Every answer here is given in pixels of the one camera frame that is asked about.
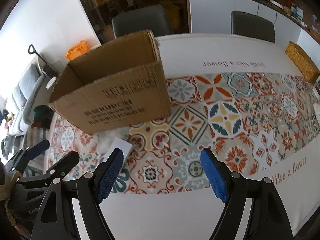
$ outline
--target sofa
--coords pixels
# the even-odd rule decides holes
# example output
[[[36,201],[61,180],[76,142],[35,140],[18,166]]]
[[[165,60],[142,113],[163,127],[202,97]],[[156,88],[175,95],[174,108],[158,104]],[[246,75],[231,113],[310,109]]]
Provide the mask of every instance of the sofa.
[[[39,105],[47,105],[51,94],[51,90],[46,88],[49,80],[40,69],[38,57],[35,57],[5,104],[8,112],[14,114],[9,127],[11,136],[24,135],[28,126],[33,123],[33,109]]]

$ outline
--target chair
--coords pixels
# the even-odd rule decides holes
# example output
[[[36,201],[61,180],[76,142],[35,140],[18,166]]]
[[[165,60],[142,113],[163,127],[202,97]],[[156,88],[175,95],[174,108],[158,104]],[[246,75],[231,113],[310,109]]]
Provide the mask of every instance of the chair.
[[[5,109],[14,114],[9,135],[24,135],[33,122],[33,109],[49,102],[49,78],[41,71],[35,57],[22,74],[19,83],[7,98]]]
[[[231,34],[275,43],[275,28],[273,27],[273,23],[246,12],[232,11]]]
[[[115,37],[149,29],[155,37],[174,34],[162,5],[148,6],[118,14],[112,19]]]

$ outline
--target wicker basket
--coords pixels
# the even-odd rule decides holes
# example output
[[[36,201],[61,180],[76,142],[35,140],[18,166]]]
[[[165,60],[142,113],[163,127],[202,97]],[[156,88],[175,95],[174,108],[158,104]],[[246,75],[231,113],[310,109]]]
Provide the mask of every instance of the wicker basket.
[[[285,53],[289,56],[293,63],[295,63],[308,82],[316,82],[320,71],[313,63],[312,59],[299,45],[289,41]]]

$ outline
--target cardboard box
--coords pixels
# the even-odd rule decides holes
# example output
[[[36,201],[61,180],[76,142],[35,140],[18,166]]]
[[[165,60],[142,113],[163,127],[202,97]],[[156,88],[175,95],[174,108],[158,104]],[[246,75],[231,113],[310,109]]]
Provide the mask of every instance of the cardboard box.
[[[69,62],[48,105],[86,133],[170,114],[157,43],[141,31]]]

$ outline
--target floral tile pattern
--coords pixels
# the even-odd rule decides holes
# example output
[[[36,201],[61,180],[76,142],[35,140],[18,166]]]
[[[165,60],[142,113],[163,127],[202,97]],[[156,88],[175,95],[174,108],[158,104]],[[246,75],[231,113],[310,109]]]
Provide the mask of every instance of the floral tile pattern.
[[[219,161],[225,162],[232,171],[237,171],[243,175],[249,175],[254,164],[252,147],[246,138],[238,136],[233,139],[218,140],[215,144],[214,153]]]
[[[320,127],[315,113],[308,114],[302,118],[309,141],[312,141],[320,134]]]
[[[296,92],[296,84],[292,80],[291,76],[282,74],[281,77],[282,77],[282,83],[289,89],[289,91],[291,93],[295,93]]]
[[[290,123],[281,124],[274,128],[276,141],[279,143],[279,156],[281,160],[288,158],[295,153],[297,140]]]
[[[175,191],[207,188],[210,183],[200,163],[201,149],[196,145],[172,149]]]
[[[252,97],[257,95],[252,83],[245,73],[224,73],[225,80],[234,98]]]
[[[208,122],[214,138],[233,138],[242,131],[242,118],[234,101],[217,101],[207,106]]]
[[[129,159],[131,182],[127,192],[134,194],[170,193],[174,190],[171,154],[167,150],[135,152]]]
[[[278,154],[280,144],[276,141],[272,129],[260,131],[259,134],[250,134],[250,140],[254,145],[253,157],[258,164],[256,172],[267,169],[281,161]]]
[[[290,121],[288,112],[284,109],[282,104],[281,96],[264,96],[260,97],[259,101],[262,102],[264,110],[270,118],[270,127],[276,127],[282,123]]]
[[[106,161],[118,137],[134,147],[112,192],[184,192],[210,187],[200,163],[204,148],[230,170],[252,175],[289,158],[320,134],[320,101],[301,76],[208,73],[170,78],[166,84],[167,118],[86,134],[58,116],[49,167],[77,151],[79,163],[66,179],[78,179]]]
[[[238,109],[243,112],[243,127],[244,130],[259,132],[268,130],[270,127],[270,117],[265,110],[260,97],[241,98],[237,100]]]
[[[247,76],[260,96],[275,94],[272,83],[264,73],[250,72]]]
[[[282,75],[278,73],[265,73],[265,76],[271,81],[272,87],[277,95],[288,94],[289,88],[282,82]]]
[[[169,149],[167,118],[133,124],[129,128],[129,142],[134,151],[153,151]]]
[[[305,128],[304,122],[302,120],[295,120],[291,122],[292,130],[294,131],[294,138],[297,141],[297,146],[295,147],[295,152],[302,149],[309,143],[309,138],[307,135],[307,130]]]
[[[222,74],[195,76],[195,81],[203,102],[213,103],[232,98],[232,92]]]
[[[282,95],[282,105],[287,111],[289,118],[294,120],[298,117],[298,107],[296,103],[292,100],[292,94]]]
[[[198,143],[207,126],[208,121],[201,104],[171,108],[169,131],[185,145]]]
[[[167,92],[172,106],[201,101],[193,76],[167,79]]]

